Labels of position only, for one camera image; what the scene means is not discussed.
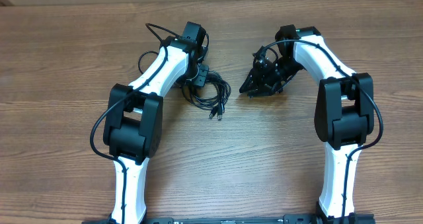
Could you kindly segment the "black usb cable white plug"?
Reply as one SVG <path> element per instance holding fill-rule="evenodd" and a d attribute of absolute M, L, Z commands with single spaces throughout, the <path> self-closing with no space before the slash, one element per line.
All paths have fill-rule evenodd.
<path fill-rule="evenodd" d="M 216 71 L 208 71 L 205 78 L 205 84 L 210 84 L 215 88 L 215 96 L 208 98 L 201 97 L 196 87 L 186 83 L 181 85 L 180 89 L 183 97 L 192 106 L 195 106 L 201 110 L 210 111 L 209 119 L 217 116 L 217 120 L 221 121 L 223 118 L 223 113 L 225 112 L 225 105 L 227 104 L 231 95 L 231 86 Z"/>

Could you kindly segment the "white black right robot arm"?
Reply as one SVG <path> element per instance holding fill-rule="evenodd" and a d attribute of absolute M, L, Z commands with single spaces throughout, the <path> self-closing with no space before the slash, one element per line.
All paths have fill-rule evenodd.
<path fill-rule="evenodd" d="M 353 190 L 358 157 L 374 123 L 381 123 L 373 99 L 373 79 L 344 65 L 314 27 L 281 26 L 275 41 L 253 54 L 252 69 L 240 93 L 272 96 L 283 91 L 298 71 L 306 70 L 318 84 L 314 126 L 325 148 L 323 189 L 316 212 L 285 214 L 281 223 L 375 223 L 372 214 L 354 209 Z"/>

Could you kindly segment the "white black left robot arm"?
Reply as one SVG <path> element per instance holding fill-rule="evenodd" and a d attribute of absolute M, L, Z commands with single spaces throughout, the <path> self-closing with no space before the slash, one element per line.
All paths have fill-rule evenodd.
<path fill-rule="evenodd" d="M 200 24 L 187 22 L 182 34 L 159 40 L 156 59 L 138 79 L 111 89 L 89 138 L 93 151 L 113 161 L 116 171 L 114 209 L 104 223 L 145 222 L 147 167 L 161 141 L 164 97 L 177 81 L 204 84 L 199 64 L 207 38 Z"/>

